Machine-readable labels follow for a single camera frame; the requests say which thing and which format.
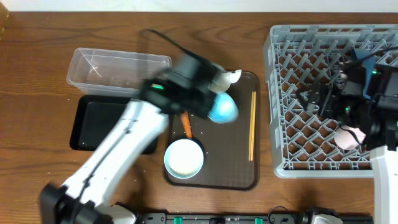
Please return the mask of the light blue rice bowl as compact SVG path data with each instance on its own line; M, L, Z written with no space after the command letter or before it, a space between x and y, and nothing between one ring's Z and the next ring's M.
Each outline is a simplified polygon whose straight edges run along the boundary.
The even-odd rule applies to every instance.
M190 139L179 139L171 143L164 154L166 171L175 178L189 179L199 173L204 163L200 145Z

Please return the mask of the small blue bowl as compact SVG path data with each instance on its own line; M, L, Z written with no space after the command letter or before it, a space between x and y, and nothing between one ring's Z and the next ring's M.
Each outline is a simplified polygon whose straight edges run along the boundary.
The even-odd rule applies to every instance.
M216 94L213 107L208 113L208 118L214 123L225 124L235 121L238 114L238 107L232 97L220 91Z

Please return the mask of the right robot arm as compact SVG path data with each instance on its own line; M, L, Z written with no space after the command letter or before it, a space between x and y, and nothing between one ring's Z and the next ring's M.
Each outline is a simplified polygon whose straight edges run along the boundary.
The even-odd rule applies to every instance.
M350 62L341 69L340 86L315 82L296 92L307 111L345 124L355 141L370 151L374 179L374 222L397 223L397 68Z

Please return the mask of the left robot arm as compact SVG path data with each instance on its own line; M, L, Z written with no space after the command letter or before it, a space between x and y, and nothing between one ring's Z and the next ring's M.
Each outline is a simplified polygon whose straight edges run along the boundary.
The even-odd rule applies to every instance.
M208 116L216 98L210 86L223 73L221 65L186 54L144 80L138 97L129 101L91 157L61 186L49 183L42 189L42 223L135 223L135 214L109 202L120 180L164 132L169 115L188 111Z

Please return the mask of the pink cup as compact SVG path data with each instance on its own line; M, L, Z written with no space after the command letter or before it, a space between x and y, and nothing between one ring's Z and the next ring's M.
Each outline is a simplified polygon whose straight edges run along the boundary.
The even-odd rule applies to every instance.
M357 142L354 136L348 131L353 132L359 142ZM338 128L336 130L336 136L334 137L334 140L338 147L344 150L352 150L355 147L359 146L359 144L364 141L365 137L366 135L359 128L343 126L342 128Z

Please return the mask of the dark blue bowl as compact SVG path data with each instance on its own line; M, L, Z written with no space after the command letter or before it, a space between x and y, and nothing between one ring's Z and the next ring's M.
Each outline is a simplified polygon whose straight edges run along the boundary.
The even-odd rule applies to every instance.
M371 52L366 49L352 49L351 50L351 59L352 60L361 60L370 54L371 54ZM365 83L363 86L363 96L366 99L371 98L367 94L367 90L368 90L371 78L373 76L373 70L374 70L375 65L376 65L376 59L374 56L372 56L360 63L360 66L365 69L365 74L363 75L363 77L365 78Z

